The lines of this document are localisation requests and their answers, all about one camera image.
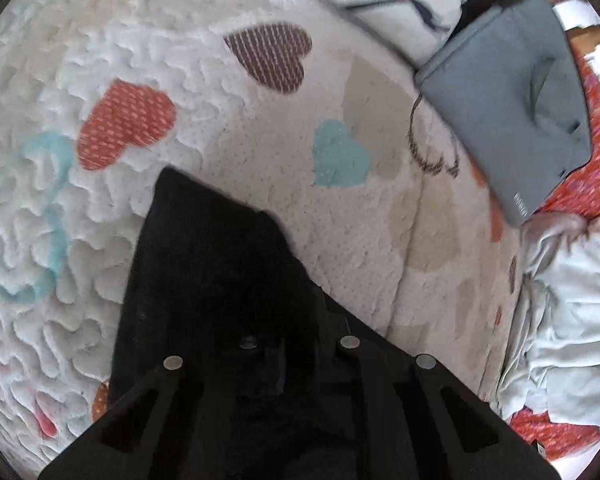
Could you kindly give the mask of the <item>black pants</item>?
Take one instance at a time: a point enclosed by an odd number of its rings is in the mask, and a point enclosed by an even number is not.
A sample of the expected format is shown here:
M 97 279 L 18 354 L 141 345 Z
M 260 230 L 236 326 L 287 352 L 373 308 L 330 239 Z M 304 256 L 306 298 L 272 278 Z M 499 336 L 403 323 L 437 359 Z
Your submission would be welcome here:
M 109 386 L 119 401 L 169 356 L 184 394 L 228 403 L 366 396 L 386 376 L 353 320 L 309 277 L 286 233 L 251 208 L 174 168 L 163 169 L 140 229 Z

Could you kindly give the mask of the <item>white crumpled blanket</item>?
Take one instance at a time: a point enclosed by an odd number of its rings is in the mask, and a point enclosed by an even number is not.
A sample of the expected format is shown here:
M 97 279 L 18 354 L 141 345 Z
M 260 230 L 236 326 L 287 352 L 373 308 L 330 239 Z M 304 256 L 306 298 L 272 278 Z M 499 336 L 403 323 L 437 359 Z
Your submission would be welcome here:
M 494 408 L 600 427 L 600 217 L 538 214 L 521 229 L 521 286 Z

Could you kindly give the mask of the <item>red floral pillow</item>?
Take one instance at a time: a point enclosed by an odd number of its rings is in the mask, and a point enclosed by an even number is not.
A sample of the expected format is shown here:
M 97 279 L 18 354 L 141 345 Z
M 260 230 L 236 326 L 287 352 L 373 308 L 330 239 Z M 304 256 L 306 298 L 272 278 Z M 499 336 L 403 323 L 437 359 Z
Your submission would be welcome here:
M 565 182 L 550 194 L 540 211 L 542 214 L 580 214 L 584 218 L 595 219 L 600 217 L 600 80 L 581 53 L 577 52 L 574 57 L 588 102 L 593 155 L 583 168 L 570 174 Z M 523 408 L 517 412 L 510 426 L 527 442 L 540 441 L 549 460 L 558 460 L 581 452 L 600 441 L 600 428 L 556 424 L 550 421 L 547 412 L 534 414 L 530 408 Z

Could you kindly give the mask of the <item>grey laptop bag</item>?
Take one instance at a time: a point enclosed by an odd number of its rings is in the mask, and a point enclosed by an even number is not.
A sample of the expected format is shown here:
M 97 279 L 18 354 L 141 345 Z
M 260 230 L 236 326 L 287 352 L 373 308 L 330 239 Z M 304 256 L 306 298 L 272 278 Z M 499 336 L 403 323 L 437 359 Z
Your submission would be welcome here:
M 578 66 L 548 0 L 491 6 L 422 66 L 415 81 L 514 228 L 592 157 Z

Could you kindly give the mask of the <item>heart patterned quilt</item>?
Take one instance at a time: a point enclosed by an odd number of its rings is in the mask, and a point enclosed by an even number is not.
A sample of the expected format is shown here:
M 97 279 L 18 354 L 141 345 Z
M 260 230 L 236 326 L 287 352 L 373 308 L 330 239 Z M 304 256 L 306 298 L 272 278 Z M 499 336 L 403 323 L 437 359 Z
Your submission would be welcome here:
M 493 400 L 518 236 L 400 58 L 320 0 L 10 0 L 10 471 L 35 478 L 104 411 L 132 255 L 166 166 L 271 211 L 332 298 Z

